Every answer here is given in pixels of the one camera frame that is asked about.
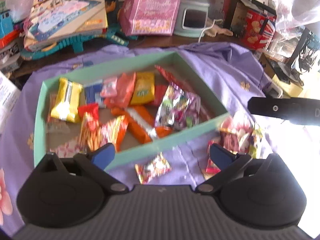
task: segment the pink paper bag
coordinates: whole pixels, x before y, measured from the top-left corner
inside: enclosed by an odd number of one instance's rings
[[[119,13],[128,35],[172,35],[180,0],[125,0]]]

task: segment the candy wrapper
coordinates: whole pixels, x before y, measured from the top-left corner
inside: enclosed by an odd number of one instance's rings
[[[176,130],[191,128],[199,123],[199,110],[200,97],[184,92],[172,83],[158,109],[155,127],[168,126]]]
[[[176,77],[171,72],[166,71],[164,68],[162,68],[161,66],[158,66],[158,65],[156,65],[155,68],[161,73],[161,75],[169,83],[176,84],[184,91],[195,93],[193,88],[187,82],[181,82],[181,81],[177,80]],[[199,115],[202,118],[202,120],[204,120],[204,121],[208,121],[214,117],[214,114],[210,114],[209,111],[206,109],[206,107],[203,105],[200,105]]]
[[[162,156],[162,153],[156,156],[146,165],[135,165],[135,169],[141,184],[150,182],[153,178],[166,174],[171,171],[169,162]]]
[[[248,117],[241,111],[237,111],[233,117],[228,117],[222,123],[220,145],[234,154],[248,153],[252,131],[253,128]]]
[[[117,95],[115,97],[105,98],[103,101],[104,104],[110,109],[113,107],[128,107],[134,91],[135,80],[136,73],[130,75],[123,73],[117,80]]]
[[[122,115],[91,131],[86,129],[80,141],[87,143],[90,151],[96,151],[107,143],[115,146],[116,152],[120,151],[120,145],[127,131],[128,119]]]
[[[137,73],[131,105],[143,105],[155,99],[155,74],[152,72]]]
[[[217,165],[214,164],[214,162],[210,159],[210,147],[214,143],[220,142],[220,138],[214,138],[208,142],[208,147],[207,147],[207,154],[208,154],[208,163],[207,163],[207,168],[205,169],[205,172],[209,175],[216,175],[218,172],[221,170],[218,168]]]
[[[167,91],[167,85],[156,85],[155,86],[155,99],[149,103],[151,106],[160,106],[162,99]]]
[[[86,153],[85,147],[79,143],[78,137],[71,139],[55,149],[50,149],[50,151],[56,153],[59,158],[72,158],[76,153]]]
[[[264,130],[257,123],[255,123],[253,132],[249,138],[249,154],[254,159],[260,158],[263,137]]]
[[[100,96],[102,86],[102,80],[84,85],[85,102],[87,105],[97,103],[100,108],[106,108],[103,98]]]
[[[107,78],[103,81],[100,96],[102,98],[115,97],[117,95],[117,77]]]
[[[79,143],[85,145],[91,132],[99,128],[99,106],[97,103],[80,106],[78,112],[82,118]]]
[[[163,138],[172,132],[169,127],[154,128],[155,120],[144,106],[129,107],[126,110],[116,107],[111,113],[115,116],[125,115],[128,118],[128,129],[141,144]]]
[[[65,121],[51,117],[51,111],[56,103],[57,94],[50,94],[50,108],[47,117],[47,133],[69,133],[70,128]]]
[[[80,122],[78,106],[82,85],[60,78],[59,90],[51,117],[68,122]]]

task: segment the open box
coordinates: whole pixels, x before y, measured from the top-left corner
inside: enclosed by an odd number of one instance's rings
[[[229,115],[225,107],[222,105],[222,103],[220,103],[211,89],[176,52],[147,54],[120,60],[108,61],[92,67],[75,70],[61,76],[66,77],[70,81],[84,84],[108,76],[119,75],[123,72],[129,73],[134,71],[149,71],[152,67],[154,69],[154,65],[170,66],[168,70],[174,70],[172,71],[173,73],[179,73],[178,78],[184,79],[185,81],[189,82],[194,91],[201,97],[201,103],[204,104],[207,110],[209,110],[210,113],[214,114],[215,117],[208,121],[200,122],[198,125],[190,129],[185,129],[183,131],[173,133],[172,135],[169,135],[162,139],[155,140],[152,143],[143,145],[136,145],[133,143],[133,147],[125,147],[125,149],[116,154],[115,159],[106,168],[106,170],[141,158],[145,158],[150,155],[156,155],[160,151],[170,149],[173,146],[196,138],[206,132],[209,132],[210,130],[215,130]],[[59,78],[61,76],[48,79],[42,83],[36,111],[34,132],[35,166],[37,166],[37,164],[43,158],[44,154],[49,150],[50,147],[48,144],[54,141],[53,138],[47,137],[46,119],[49,111],[50,92],[55,92],[58,90]],[[100,118],[100,121],[102,123],[107,121],[106,116],[108,116],[108,114],[102,114],[101,116],[103,116],[103,118]],[[80,125],[72,124],[71,130],[71,134],[63,135],[65,140],[71,139],[72,136],[76,135],[76,133],[79,133]],[[123,144],[129,144],[130,142],[133,142],[132,136],[129,133],[130,132],[127,131]]]

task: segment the pink flower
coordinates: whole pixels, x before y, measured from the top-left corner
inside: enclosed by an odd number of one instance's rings
[[[0,170],[0,225],[3,226],[3,214],[12,214],[12,204],[8,192],[5,189],[4,170]]]

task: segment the teal plastic toy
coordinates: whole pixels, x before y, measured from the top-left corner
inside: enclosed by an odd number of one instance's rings
[[[128,46],[129,42],[127,40],[137,40],[137,36],[125,36],[121,31],[121,28],[118,24],[108,27],[107,32],[100,35],[78,35],[70,38],[66,38],[60,42],[58,42],[52,48],[46,48],[35,52],[30,52],[23,49],[20,52],[21,57],[24,60],[36,60],[43,57],[47,57],[51,54],[56,53],[57,51],[67,47],[72,46],[74,53],[83,52],[83,43],[85,41],[92,40],[94,38],[104,38],[110,41],[113,44]]]

